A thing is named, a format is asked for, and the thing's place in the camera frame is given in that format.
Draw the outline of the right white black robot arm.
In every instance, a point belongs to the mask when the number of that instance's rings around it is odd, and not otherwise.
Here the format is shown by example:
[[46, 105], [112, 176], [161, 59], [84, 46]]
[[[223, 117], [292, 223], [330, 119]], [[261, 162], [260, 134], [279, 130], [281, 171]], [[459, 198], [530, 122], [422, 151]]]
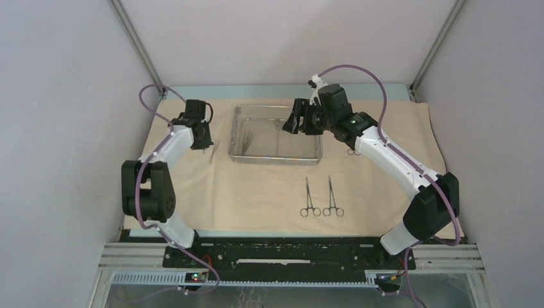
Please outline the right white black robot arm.
[[294, 100], [283, 131], [305, 135], [331, 132], [352, 152], [363, 154], [385, 171], [410, 201], [401, 222], [381, 236], [381, 246], [373, 251], [375, 264], [390, 268], [398, 261], [400, 252], [436, 237], [447, 225], [453, 226], [454, 239], [444, 239], [442, 243], [458, 245], [458, 179], [450, 172], [441, 175], [418, 162], [386, 135], [379, 121], [365, 112], [354, 112], [342, 86], [313, 86], [309, 99]]

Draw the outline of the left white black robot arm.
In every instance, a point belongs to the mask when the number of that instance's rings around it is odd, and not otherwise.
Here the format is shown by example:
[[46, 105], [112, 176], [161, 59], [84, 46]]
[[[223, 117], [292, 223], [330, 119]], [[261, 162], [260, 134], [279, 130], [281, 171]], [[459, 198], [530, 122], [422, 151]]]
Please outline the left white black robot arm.
[[189, 99], [184, 112], [167, 122], [163, 139], [137, 160], [121, 167], [123, 212], [135, 218], [141, 229], [155, 230], [169, 246], [181, 247], [178, 259], [195, 267], [203, 250], [193, 244], [196, 232], [175, 213], [176, 195], [170, 169], [187, 150], [205, 150], [213, 145], [210, 122], [214, 110], [210, 103]]

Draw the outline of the metal mesh instrument tray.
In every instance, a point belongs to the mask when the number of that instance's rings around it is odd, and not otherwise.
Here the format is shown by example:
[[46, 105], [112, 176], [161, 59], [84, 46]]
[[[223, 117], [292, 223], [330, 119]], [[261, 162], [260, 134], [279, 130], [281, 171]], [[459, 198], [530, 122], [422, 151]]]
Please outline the metal mesh instrument tray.
[[[313, 166], [322, 155], [320, 135], [290, 134], [282, 130], [291, 114], [291, 107], [239, 105], [234, 108], [228, 154], [241, 164]], [[255, 136], [245, 155], [241, 155], [245, 130]]]

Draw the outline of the beige wrapping cloth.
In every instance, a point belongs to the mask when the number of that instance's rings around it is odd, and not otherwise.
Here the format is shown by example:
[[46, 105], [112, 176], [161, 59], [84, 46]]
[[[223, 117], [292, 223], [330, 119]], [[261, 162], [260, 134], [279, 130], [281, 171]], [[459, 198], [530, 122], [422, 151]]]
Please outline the beige wrapping cloth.
[[[409, 206], [404, 191], [364, 155], [349, 156], [333, 134], [322, 136], [323, 155], [313, 166], [254, 165], [228, 154], [234, 108], [239, 105], [292, 107], [291, 99], [213, 99], [212, 149], [187, 150], [170, 170], [176, 214], [199, 233], [227, 236], [332, 235], [381, 236], [399, 223]], [[322, 215], [328, 207], [331, 176], [343, 217]], [[305, 178], [321, 215], [300, 216], [306, 206]]]

